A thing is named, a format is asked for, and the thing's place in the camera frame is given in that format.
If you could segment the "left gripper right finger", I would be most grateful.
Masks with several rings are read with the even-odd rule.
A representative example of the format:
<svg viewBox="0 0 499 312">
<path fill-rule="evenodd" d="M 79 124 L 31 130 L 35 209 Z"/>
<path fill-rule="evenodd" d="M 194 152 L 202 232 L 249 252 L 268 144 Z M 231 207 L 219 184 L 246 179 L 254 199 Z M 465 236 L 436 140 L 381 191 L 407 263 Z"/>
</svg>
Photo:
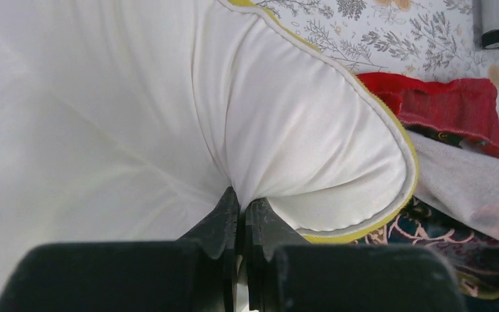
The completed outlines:
<svg viewBox="0 0 499 312">
<path fill-rule="evenodd" d="M 455 274 L 427 248 L 312 244 L 265 199 L 246 209 L 245 239 L 252 310 L 466 310 Z"/>
</svg>

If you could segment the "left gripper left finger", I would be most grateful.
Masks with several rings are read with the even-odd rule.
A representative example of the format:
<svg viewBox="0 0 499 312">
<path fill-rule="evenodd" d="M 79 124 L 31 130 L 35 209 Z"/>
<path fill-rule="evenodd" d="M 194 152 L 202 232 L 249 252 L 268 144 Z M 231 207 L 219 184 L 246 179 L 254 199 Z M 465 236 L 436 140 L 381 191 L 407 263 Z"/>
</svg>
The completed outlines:
<svg viewBox="0 0 499 312">
<path fill-rule="evenodd" d="M 0 294 L 0 311 L 234 311 L 237 195 L 177 240 L 37 246 Z"/>
</svg>

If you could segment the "white pillow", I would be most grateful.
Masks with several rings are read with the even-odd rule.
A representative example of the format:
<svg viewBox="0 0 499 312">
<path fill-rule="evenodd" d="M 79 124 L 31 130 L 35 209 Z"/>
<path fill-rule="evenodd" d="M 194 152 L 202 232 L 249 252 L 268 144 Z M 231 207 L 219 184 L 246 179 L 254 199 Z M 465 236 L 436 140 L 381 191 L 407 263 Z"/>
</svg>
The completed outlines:
<svg viewBox="0 0 499 312">
<path fill-rule="evenodd" d="M 250 1 L 0 1 L 0 292 L 39 244 L 176 239 L 228 187 L 350 242 L 417 179 L 391 110 Z"/>
</svg>

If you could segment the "red printed pillowcase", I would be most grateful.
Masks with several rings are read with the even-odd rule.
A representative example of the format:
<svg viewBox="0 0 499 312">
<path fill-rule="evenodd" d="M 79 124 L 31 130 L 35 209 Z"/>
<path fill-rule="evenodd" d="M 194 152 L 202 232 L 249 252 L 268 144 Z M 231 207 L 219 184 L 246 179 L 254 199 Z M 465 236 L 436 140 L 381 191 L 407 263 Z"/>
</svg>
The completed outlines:
<svg viewBox="0 0 499 312">
<path fill-rule="evenodd" d="M 426 82 L 361 73 L 401 121 L 420 176 L 413 199 L 359 244 L 412 244 L 454 268 L 469 311 L 499 311 L 499 118 L 488 79 Z"/>
</svg>

